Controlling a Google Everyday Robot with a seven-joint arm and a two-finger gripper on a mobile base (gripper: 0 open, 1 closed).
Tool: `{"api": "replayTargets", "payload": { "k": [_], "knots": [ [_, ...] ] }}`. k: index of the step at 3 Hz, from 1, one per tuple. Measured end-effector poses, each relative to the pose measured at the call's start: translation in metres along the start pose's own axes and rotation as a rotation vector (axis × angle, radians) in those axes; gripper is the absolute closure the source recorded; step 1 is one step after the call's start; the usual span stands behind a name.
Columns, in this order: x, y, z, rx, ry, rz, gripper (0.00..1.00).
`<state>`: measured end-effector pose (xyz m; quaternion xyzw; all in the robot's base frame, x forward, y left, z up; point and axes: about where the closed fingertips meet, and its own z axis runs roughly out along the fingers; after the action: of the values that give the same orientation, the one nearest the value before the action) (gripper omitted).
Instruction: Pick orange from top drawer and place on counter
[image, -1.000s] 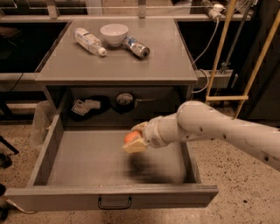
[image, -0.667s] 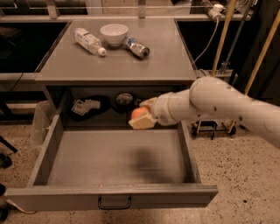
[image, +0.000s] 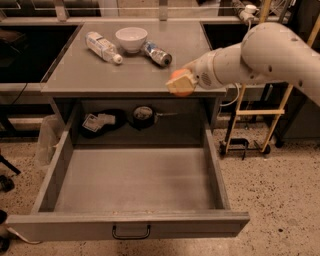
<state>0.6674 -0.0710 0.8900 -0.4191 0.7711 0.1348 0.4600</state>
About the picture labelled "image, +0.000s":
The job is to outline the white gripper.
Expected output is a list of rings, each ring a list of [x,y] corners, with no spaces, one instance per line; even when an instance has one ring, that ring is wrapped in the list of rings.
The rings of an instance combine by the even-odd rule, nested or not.
[[[222,88],[223,84],[218,80],[214,71],[216,54],[217,50],[207,52],[197,60],[185,64],[183,66],[185,69],[174,71],[166,83],[169,92],[171,94],[192,94],[197,82],[205,90]]]

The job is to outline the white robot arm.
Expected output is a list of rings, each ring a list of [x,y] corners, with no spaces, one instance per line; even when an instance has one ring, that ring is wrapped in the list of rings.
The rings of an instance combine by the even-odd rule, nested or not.
[[[173,72],[166,86],[176,96],[188,96],[196,87],[273,82],[287,82],[320,105],[320,54],[289,28],[265,22],[240,43],[209,51]]]

